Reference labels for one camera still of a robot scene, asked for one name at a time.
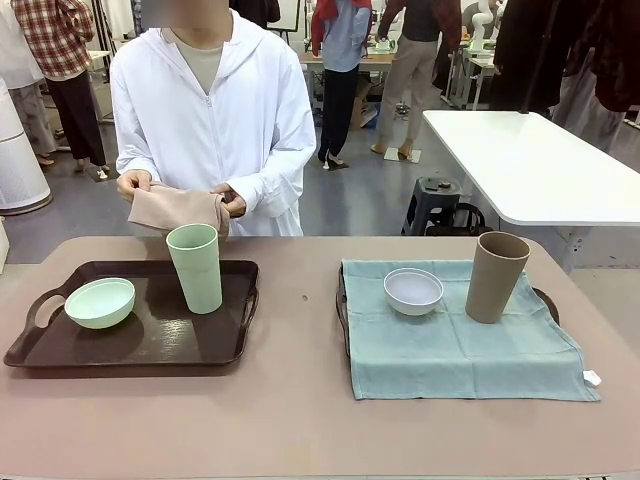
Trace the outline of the person's right hand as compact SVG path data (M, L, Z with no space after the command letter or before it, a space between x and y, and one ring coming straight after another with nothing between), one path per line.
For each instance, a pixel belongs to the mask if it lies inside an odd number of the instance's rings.
M146 170L130 170L117 179L118 192L129 203L133 202L137 190L148 191L152 176Z

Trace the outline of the person's left hand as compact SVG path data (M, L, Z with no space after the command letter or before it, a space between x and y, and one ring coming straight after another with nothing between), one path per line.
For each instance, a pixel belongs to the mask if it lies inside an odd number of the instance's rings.
M240 218L246 214L246 201L228 183L218 185L210 193L222 197L223 206L231 218Z

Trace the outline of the beige cloth mat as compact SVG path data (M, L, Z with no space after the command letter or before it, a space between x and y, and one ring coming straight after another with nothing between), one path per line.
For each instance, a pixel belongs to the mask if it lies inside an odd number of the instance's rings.
M229 235L230 215L220 194L152 183L148 191L137 189L134 193L128 221L163 232L189 224L205 224L225 239Z

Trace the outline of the light green tall cup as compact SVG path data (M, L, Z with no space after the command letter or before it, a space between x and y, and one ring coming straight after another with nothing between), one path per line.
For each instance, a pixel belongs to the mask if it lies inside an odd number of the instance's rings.
M222 305L218 231L206 224L172 230L166 244L189 310L205 315Z

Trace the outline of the light green bowl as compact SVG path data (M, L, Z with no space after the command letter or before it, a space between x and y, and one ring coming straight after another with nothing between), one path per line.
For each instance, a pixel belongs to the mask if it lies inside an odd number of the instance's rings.
M65 301L66 315L77 325L106 329L122 322L133 310L136 290L122 278L91 281L76 289Z

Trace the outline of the pale blue bowl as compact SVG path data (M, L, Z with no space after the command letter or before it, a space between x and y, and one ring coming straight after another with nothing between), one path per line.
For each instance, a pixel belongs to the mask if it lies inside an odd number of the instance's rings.
M406 316L424 316L433 311L444 295L441 281L417 268L391 271L383 281L387 303Z

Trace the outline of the blue cloth mat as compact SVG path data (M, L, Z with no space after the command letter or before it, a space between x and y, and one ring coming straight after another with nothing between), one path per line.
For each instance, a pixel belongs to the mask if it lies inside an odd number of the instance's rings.
M418 317L394 310L384 279L399 268L433 274L444 287ZM494 324L465 312L469 260L344 260L351 383L356 399L543 399L597 402L583 353L522 273Z

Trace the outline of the brown tall cup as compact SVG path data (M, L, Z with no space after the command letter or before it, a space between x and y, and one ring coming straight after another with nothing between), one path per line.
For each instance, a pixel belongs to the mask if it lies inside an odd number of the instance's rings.
M473 320L493 324L501 318L530 252L522 238L510 233L478 237L465 305Z

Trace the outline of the person's right forearm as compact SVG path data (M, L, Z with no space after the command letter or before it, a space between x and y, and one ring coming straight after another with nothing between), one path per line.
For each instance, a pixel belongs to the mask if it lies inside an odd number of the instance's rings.
M143 170L149 173L154 181L161 179L157 166L148 153L131 145L119 149L116 169L121 175L133 170Z

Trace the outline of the dark brown serving tray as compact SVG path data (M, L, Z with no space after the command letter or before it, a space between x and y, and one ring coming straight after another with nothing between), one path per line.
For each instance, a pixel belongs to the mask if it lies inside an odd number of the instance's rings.
M4 362L26 369L230 365L244 353L258 306L259 268L246 260L224 260L220 267L223 303L213 313L197 315L187 308L169 260L84 263L33 302ZM68 298L108 277L124 278L135 287L132 312L122 322L91 330L56 309L46 326L37 326L36 314L47 300Z
M551 318L554 322L560 326L560 315L558 308L554 301L541 289L536 287L532 288L535 295L542 300L542 302L546 305L547 310L550 313ZM347 358L350 358L350 345L349 345L349 324L348 324L348 311L347 311L347 295L346 295L346 286L344 280L344 268L343 266L339 267L338 270L338 289L336 292L336 312L337 317L340 322L342 332L343 332L343 340L345 347L345 354Z

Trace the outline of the person in white hoodie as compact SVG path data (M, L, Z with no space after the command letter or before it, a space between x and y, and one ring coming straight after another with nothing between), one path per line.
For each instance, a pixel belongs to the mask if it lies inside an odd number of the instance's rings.
M118 153L147 152L161 177L151 184L210 192L257 173L272 150L314 153L304 74L282 39L229 0L142 0L142 18L146 31L117 52L110 85ZM278 217L231 218L231 231L299 236L299 200Z

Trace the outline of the white cylindrical air purifier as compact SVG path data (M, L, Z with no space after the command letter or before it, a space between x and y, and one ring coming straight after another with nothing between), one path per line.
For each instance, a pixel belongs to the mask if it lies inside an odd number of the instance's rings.
M29 213L51 200L47 180L0 77L0 216Z

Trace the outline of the bystander in plaid shirt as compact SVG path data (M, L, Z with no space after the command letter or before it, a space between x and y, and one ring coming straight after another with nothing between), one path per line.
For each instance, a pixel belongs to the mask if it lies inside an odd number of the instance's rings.
M16 20L58 110L75 171L87 163L108 177L94 108L86 44L94 37L91 10L83 0L10 0Z

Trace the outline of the bystander in blue shirt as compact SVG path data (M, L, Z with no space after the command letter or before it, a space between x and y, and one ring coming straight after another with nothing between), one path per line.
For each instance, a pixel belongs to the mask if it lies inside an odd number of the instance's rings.
M322 58L323 117L318 159L325 170L342 169L358 83L372 25L371 0L317 0L311 20L312 52Z

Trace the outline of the grey plastic stool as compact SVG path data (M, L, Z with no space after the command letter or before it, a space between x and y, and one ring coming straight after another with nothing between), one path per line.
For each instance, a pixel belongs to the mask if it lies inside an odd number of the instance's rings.
M403 236L425 236L430 226L452 227L461 186L444 177L419 177L401 229Z

